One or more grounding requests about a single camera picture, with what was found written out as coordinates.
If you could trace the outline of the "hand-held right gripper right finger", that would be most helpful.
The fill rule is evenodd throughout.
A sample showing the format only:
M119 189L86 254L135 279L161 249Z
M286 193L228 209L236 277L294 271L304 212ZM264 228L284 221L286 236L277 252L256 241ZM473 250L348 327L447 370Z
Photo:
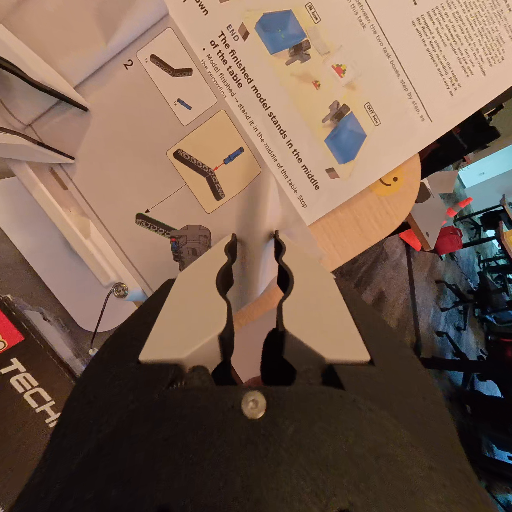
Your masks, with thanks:
M290 386L306 376L321 381L329 367L370 363L333 274L281 231L273 239L283 295L262 348L262 383Z

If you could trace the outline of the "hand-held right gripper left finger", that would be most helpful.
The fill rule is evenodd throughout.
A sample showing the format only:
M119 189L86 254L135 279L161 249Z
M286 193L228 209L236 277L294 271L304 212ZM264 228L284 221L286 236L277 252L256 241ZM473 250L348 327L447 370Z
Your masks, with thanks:
M139 355L141 363L169 363L183 371L206 368L221 386L236 385L233 310L237 236L231 234L175 279Z

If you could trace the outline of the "instruction booklet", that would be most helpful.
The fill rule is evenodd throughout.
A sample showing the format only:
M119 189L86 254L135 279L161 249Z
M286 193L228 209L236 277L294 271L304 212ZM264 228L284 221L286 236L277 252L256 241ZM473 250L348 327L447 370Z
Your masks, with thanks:
M225 95L165 1L1 1L1 155L125 302L179 274L182 227L238 236L249 298L277 275L275 230L322 258Z

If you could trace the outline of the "red bag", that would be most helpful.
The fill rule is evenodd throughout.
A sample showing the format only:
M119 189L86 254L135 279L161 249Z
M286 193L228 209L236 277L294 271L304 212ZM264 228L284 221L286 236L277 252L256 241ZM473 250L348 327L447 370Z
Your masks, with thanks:
M457 252L463 248L463 232L455 226L445 226L439 231L433 252L438 255L445 255Z

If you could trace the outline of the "printed toy set box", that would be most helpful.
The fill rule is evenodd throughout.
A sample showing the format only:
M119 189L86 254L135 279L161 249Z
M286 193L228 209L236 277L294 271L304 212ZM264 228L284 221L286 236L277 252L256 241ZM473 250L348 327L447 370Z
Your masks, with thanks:
M59 324L1 296L1 511L37 466L83 366Z

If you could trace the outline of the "printed instruction sheet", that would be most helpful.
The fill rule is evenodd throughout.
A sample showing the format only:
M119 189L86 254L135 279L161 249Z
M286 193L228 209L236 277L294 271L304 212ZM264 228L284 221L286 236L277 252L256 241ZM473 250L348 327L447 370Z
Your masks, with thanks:
M307 225L511 86L511 1L166 1Z

